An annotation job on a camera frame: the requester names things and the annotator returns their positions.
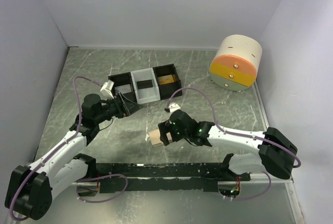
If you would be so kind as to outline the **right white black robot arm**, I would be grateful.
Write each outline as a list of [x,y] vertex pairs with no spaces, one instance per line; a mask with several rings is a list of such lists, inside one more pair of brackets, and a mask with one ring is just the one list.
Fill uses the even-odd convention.
[[273,127],[256,132],[230,129],[209,121],[196,121],[178,109],[168,120],[159,123],[158,129],[165,146],[184,139],[194,146],[230,146],[244,151],[243,155],[232,155],[221,168],[221,176],[226,181],[257,171],[288,180],[292,170],[301,165],[296,146]]

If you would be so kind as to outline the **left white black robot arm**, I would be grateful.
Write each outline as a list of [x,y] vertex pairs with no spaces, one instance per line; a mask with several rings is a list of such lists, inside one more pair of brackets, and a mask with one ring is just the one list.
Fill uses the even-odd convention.
[[18,166],[11,173],[5,198],[13,220],[39,220],[52,201],[76,181],[93,181],[97,176],[96,160],[80,151],[100,132],[100,123],[128,117],[142,106],[118,93],[102,100],[98,94],[85,96],[79,114],[61,141],[40,159],[28,166]]

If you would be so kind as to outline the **beige leather card holder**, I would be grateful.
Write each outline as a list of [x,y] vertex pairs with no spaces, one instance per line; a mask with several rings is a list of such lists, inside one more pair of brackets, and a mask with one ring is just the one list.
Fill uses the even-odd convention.
[[160,140],[160,131],[159,129],[155,129],[148,133],[150,142],[153,147],[165,146],[165,144]]

